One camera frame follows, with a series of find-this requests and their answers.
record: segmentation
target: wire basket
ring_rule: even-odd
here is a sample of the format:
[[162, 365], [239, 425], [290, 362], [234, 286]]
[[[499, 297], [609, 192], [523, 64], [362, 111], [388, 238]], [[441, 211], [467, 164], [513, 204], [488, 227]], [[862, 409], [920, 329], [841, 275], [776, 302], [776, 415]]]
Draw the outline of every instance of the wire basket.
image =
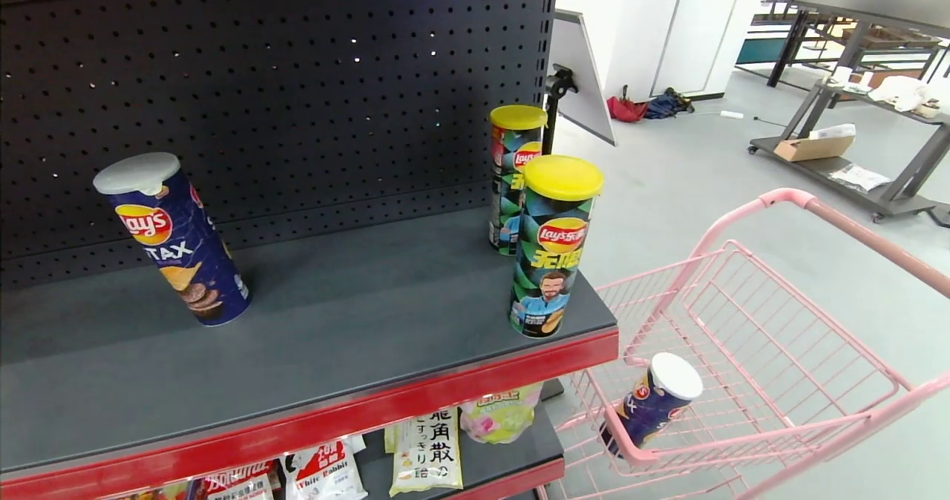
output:
[[[555, 484], [553, 496], [611, 497], [678, 477], [666, 497], [751, 497], [844, 452], [950, 385], [945, 374], [914, 389], [742, 244], [707, 250], [726, 224], [790, 195], [810, 197], [811, 208], [802, 206], [819, 216], [846, 220], [846, 231], [853, 224], [866, 232], [810, 195], [782, 189], [716, 223], [688, 260], [600, 288], [629, 344], [618, 361], [571, 375], [580, 412], [558, 429], [567, 441], [567, 480]], [[950, 294], [946, 276], [910, 259], [905, 263], [931, 270], [931, 284]], [[615, 409], [656, 352], [689, 361], [704, 391], [639, 449]]]

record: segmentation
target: black pegboard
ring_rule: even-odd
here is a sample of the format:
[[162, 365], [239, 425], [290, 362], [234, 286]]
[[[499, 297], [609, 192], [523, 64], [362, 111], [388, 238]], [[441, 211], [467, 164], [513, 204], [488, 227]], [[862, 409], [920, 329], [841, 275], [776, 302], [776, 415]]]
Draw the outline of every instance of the black pegboard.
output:
[[179, 155], [234, 247], [484, 205], [486, 114], [542, 100], [553, 11], [3, 1], [4, 286], [147, 264], [91, 185], [147, 151]]

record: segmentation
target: pink shopping basket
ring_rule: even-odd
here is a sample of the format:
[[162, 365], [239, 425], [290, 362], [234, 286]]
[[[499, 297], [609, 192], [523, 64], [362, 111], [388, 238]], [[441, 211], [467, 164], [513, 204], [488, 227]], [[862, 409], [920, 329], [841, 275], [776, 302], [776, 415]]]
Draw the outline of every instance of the pink shopping basket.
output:
[[[676, 490], [667, 498], [754, 498], [950, 387], [950, 372], [912, 386], [742, 244], [710, 249], [730, 223], [779, 202], [827, 220], [950, 297], [950, 277], [809, 193], [764, 194], [713, 223], [689, 259], [598, 289], [629, 344], [613, 364], [571, 375], [580, 412], [557, 428], [574, 441], [566, 480], [537, 490], [542, 500], [634, 497], [621, 491], [658, 482]], [[686, 358], [705, 391], [638, 449], [615, 407], [656, 352]], [[604, 445], [603, 428], [622, 458]], [[714, 479], [698, 486], [696, 473]]]

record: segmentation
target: yellow lid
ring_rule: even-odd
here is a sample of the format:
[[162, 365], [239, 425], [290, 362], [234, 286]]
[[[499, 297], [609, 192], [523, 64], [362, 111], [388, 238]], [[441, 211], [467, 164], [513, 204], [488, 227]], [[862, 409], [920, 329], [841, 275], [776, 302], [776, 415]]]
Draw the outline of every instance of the yellow lid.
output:
[[488, 115], [492, 125], [512, 131], [543, 128], [547, 124], [547, 112], [533, 105], [502, 105]]
[[525, 165], [525, 184], [553, 200], [580, 202], [600, 193], [603, 173], [584, 159], [542, 155]]

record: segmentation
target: lay's stax can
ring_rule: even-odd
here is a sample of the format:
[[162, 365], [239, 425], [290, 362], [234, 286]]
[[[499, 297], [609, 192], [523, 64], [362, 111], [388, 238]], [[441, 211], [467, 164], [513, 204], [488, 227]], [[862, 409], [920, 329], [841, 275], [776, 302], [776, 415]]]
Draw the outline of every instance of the lay's stax can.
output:
[[509, 314], [520, 334], [544, 338], [560, 328], [601, 186], [603, 174], [583, 159], [542, 155], [525, 165]]
[[[642, 448], [702, 392], [702, 378], [686, 359], [659, 352], [643, 378], [617, 405], [617, 418], [634, 446]], [[606, 425], [601, 425], [600, 437], [611, 453], [623, 457]]]
[[247, 309], [247, 287], [175, 155], [123, 159], [92, 183], [198, 321], [217, 326]]
[[547, 113], [531, 105], [503, 105], [489, 118], [492, 166], [488, 240], [498, 253], [515, 254], [525, 188], [523, 169], [530, 159], [540, 155], [540, 129], [547, 122]]

